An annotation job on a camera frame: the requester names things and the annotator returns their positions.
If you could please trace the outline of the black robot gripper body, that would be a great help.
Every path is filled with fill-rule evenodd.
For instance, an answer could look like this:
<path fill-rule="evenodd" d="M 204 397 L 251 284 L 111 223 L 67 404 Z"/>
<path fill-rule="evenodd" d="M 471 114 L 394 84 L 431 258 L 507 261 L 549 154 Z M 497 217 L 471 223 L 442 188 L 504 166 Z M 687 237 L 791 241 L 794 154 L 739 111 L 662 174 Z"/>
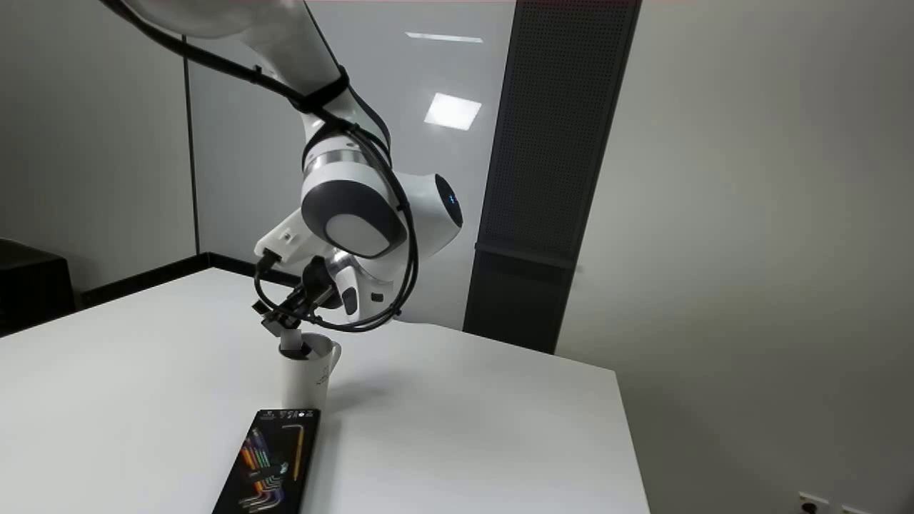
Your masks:
<path fill-rule="evenodd" d="M 274 250 L 265 250 L 258 266 L 255 266 L 255 290 L 258 300 L 262 300 L 270 308 L 284 308 L 284 303 L 288 296 L 309 296 L 311 303 L 318 303 L 318 308 L 338 308 L 341 304 L 341 290 L 328 274 L 328 266 L 322 257 L 314 257 L 297 284 L 292 288 L 292 294 L 284 303 L 274 303 L 265 290 L 262 290 L 262 274 L 271 270 L 281 261 L 281 257 Z"/>

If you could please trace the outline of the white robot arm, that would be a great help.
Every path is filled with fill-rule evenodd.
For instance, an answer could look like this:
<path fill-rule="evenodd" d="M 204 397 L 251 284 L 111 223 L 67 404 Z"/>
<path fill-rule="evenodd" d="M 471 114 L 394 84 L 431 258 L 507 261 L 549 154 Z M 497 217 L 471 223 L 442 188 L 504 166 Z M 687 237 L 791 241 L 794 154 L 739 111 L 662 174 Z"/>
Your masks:
<path fill-rule="evenodd" d="M 100 0 L 164 47 L 285 97 L 304 119 L 297 208 L 258 244 L 255 311 L 371 331 L 394 320 L 421 266 L 462 227 L 442 174 L 398 174 L 391 131 L 355 90 L 307 0 Z"/>

